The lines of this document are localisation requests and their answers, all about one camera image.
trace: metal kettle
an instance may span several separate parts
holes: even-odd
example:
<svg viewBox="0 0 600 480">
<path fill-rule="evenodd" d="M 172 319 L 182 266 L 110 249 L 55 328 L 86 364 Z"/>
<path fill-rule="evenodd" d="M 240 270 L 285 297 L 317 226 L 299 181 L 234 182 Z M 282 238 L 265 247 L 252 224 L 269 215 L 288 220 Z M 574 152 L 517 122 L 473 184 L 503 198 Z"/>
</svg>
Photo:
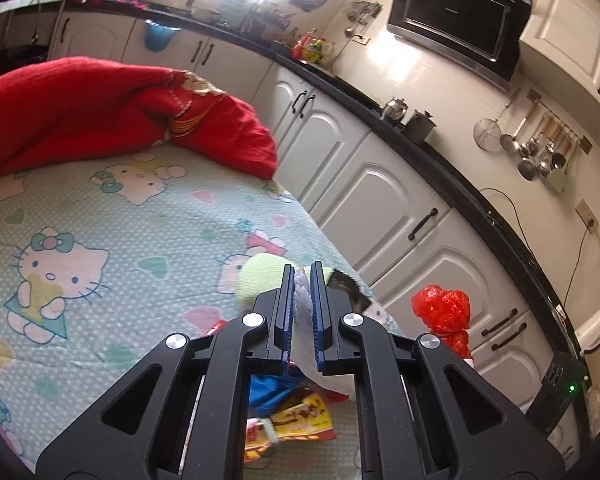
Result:
<svg viewBox="0 0 600 480">
<path fill-rule="evenodd" d="M 384 109 L 382 110 L 382 116 L 380 118 L 383 121 L 389 121 L 397 124 L 407 114 L 408 109 L 409 107 L 403 99 L 394 97 L 384 106 Z"/>
</svg>

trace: black countertop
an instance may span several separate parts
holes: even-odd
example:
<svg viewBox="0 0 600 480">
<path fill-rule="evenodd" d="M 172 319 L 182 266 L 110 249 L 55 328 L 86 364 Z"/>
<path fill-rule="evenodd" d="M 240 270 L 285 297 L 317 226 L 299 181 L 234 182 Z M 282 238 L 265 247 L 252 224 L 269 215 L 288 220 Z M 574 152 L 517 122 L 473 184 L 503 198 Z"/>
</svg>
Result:
<svg viewBox="0 0 600 480">
<path fill-rule="evenodd" d="M 390 124 L 381 121 L 379 110 L 369 104 L 356 91 L 347 91 L 329 75 L 288 57 L 288 50 L 264 40 L 251 40 L 227 28 L 208 25 L 189 18 L 175 16 L 152 9 L 138 9 L 113 2 L 75 4 L 68 2 L 66 10 L 122 14 L 144 20 L 154 20 L 170 27 L 186 28 L 207 34 L 218 40 L 241 46 L 276 63 L 304 78 L 321 92 L 334 99 L 351 114 L 363 121 L 418 174 L 478 233 L 500 264 L 509 274 L 529 308 L 541 325 L 554 351 L 568 352 L 578 356 L 580 347 L 571 322 L 547 276 L 518 235 L 497 212 L 496 208 L 462 175 L 448 160 L 428 144 L 418 145 Z M 589 419 L 581 388 L 574 400 L 576 420 L 582 450 L 590 443 Z"/>
</svg>

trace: light blue bedspread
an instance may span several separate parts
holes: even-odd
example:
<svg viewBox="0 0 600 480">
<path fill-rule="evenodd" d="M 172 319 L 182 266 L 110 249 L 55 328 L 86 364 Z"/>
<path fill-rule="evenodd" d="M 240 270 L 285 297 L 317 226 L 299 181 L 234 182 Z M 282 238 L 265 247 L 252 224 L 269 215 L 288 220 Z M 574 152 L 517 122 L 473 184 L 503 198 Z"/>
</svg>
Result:
<svg viewBox="0 0 600 480">
<path fill-rule="evenodd" d="M 237 274 L 263 251 L 356 276 L 288 192 L 182 148 L 0 178 L 2 436 L 33 469 L 167 334 L 235 317 Z"/>
</svg>

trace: snack package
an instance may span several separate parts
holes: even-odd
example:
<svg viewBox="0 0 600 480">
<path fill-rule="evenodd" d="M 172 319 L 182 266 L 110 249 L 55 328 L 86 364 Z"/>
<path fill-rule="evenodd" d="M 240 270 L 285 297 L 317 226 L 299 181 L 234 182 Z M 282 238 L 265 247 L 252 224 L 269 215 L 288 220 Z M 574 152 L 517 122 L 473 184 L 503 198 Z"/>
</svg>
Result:
<svg viewBox="0 0 600 480">
<path fill-rule="evenodd" d="M 333 440 L 336 438 L 331 415 L 318 394 L 300 404 L 274 413 L 269 418 L 247 420 L 244 462 L 253 462 L 271 446 L 284 440 Z"/>
<path fill-rule="evenodd" d="M 411 308 L 432 334 L 446 342 L 462 359 L 470 360 L 469 328 L 471 304 L 462 290 L 443 290 L 439 285 L 429 285 L 411 298 Z"/>
</svg>

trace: blue gripper pad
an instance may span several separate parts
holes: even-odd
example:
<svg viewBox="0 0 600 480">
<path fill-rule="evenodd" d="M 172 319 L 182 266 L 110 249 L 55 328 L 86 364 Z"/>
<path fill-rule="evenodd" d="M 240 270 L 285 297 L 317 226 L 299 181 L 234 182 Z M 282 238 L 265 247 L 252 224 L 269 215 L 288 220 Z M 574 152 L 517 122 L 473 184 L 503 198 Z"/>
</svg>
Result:
<svg viewBox="0 0 600 480">
<path fill-rule="evenodd" d="M 291 329 L 294 319 L 294 294 L 296 293 L 294 276 L 294 268 L 290 265 L 285 266 L 285 272 L 282 277 L 282 294 L 285 295 L 285 310 L 282 320 L 282 359 L 286 362 L 287 367 L 291 356 Z"/>
<path fill-rule="evenodd" d="M 322 264 L 315 262 L 311 265 L 311 302 L 314 305 L 312 313 L 314 320 L 314 351 L 315 364 L 318 371 L 324 370 L 324 323 L 322 321 L 322 301 L 320 300 L 320 282 L 324 286 Z"/>
</svg>

